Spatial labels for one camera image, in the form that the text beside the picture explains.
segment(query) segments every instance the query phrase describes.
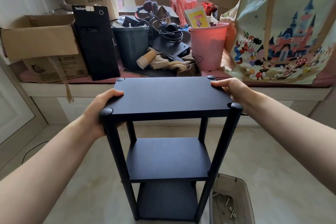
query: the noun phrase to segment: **stack of paper cups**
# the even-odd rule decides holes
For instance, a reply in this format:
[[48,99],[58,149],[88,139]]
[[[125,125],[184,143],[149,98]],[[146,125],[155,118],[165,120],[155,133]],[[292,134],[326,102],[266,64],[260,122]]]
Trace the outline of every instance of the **stack of paper cups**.
[[156,53],[152,50],[147,52],[145,55],[141,56],[136,63],[141,69],[148,67],[149,63],[156,57]]

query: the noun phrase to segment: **red headphones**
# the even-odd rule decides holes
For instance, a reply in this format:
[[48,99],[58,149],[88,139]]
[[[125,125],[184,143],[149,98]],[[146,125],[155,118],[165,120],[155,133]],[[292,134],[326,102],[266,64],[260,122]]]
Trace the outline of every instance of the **red headphones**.
[[147,13],[152,12],[153,14],[156,14],[158,11],[158,4],[157,2],[152,1],[146,1],[142,6],[140,6],[137,11],[135,12],[135,17],[140,20],[139,18],[139,12],[141,10],[145,10]]

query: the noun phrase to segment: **tiled floor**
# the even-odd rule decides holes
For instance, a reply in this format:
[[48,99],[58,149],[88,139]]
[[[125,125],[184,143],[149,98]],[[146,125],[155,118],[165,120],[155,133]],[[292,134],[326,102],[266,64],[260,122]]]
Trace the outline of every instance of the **tiled floor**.
[[[0,178],[19,166],[28,150],[43,141],[50,140],[62,128],[61,125],[50,125],[45,128],[0,171]],[[139,138],[198,135],[197,127],[135,129]],[[221,128],[208,128],[205,142],[210,158],[214,154],[220,133]],[[119,128],[119,134],[124,153],[127,154],[129,138],[125,126]],[[39,149],[40,147],[37,147],[27,154],[26,159]],[[336,223],[336,196],[322,186],[261,128],[236,129],[220,172],[239,177],[246,182],[257,224]],[[198,182],[196,185],[198,196],[203,184]],[[133,188],[137,195],[138,184]],[[136,223],[106,138],[99,139],[90,149],[45,223]],[[200,223],[209,223],[208,206]]]

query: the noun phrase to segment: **shelf leg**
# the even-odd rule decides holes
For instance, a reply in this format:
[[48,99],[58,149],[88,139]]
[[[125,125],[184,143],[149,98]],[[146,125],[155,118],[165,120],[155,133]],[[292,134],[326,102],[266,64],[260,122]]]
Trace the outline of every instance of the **shelf leg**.
[[128,181],[129,173],[128,173],[123,149],[121,147],[117,126],[115,124],[104,125],[104,130],[106,132],[107,140],[110,145],[113,158],[115,160],[115,164],[117,166],[117,169],[118,169],[118,172],[121,178],[121,183],[124,186],[124,190],[125,190],[129,205],[133,213],[133,217],[137,221],[139,220],[139,210],[137,208],[137,202],[135,200],[132,184]]
[[219,138],[219,142],[213,156],[210,170],[208,172],[209,178],[204,184],[204,188],[201,194],[201,198],[198,203],[198,207],[195,214],[195,222],[199,223],[201,216],[203,214],[205,205],[209,198],[209,194],[212,190],[213,184],[217,178],[219,168],[222,164],[225,153],[229,147],[229,143],[236,129],[237,123],[239,121],[240,115],[242,114],[243,107],[238,103],[231,104],[231,110],[228,117],[226,118],[222,133]]
[[127,131],[129,135],[129,139],[131,140],[131,144],[135,144],[137,141],[137,136],[135,135],[134,124],[132,121],[126,122]]
[[199,127],[198,140],[204,142],[205,134],[207,132],[209,118],[201,118],[201,125]]

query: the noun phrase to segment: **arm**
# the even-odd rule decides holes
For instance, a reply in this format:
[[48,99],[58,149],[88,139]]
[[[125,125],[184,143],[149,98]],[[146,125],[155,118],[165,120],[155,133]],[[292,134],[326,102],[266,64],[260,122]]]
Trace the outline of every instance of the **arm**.
[[0,182],[0,223],[44,222],[92,144],[105,135],[99,111],[121,95],[114,89],[98,95],[77,120]]
[[336,130],[251,90],[236,78],[211,82],[221,86],[244,112],[336,195]]

